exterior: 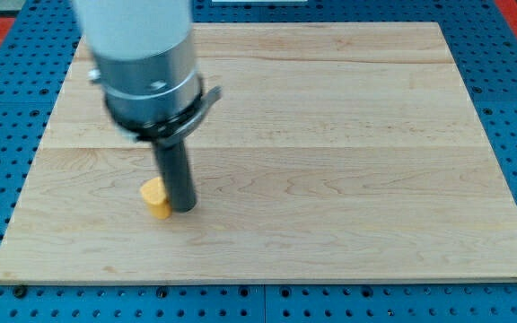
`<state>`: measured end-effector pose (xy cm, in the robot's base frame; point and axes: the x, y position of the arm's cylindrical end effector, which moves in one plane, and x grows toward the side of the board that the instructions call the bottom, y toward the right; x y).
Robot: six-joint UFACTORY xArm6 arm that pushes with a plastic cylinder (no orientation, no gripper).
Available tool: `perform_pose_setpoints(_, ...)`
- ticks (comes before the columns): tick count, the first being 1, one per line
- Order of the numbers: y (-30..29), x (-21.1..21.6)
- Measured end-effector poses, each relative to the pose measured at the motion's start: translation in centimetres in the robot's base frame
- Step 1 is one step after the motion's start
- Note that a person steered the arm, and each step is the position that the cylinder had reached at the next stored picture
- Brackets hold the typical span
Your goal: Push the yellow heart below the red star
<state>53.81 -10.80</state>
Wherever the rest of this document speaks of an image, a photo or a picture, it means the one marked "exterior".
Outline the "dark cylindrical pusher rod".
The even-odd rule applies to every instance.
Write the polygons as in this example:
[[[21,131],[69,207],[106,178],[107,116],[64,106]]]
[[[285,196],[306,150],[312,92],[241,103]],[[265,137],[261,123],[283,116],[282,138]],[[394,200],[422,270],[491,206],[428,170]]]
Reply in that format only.
[[[183,141],[169,146],[154,143],[153,151],[171,210],[178,213],[192,210],[197,204],[197,194],[186,145]]]

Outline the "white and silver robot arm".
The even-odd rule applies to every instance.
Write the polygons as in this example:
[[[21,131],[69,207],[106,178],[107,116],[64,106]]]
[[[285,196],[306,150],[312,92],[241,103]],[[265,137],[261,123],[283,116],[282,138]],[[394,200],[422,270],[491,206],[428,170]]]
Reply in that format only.
[[[185,139],[221,98],[199,72],[190,1],[73,0],[113,122],[151,143],[170,207],[197,203]]]

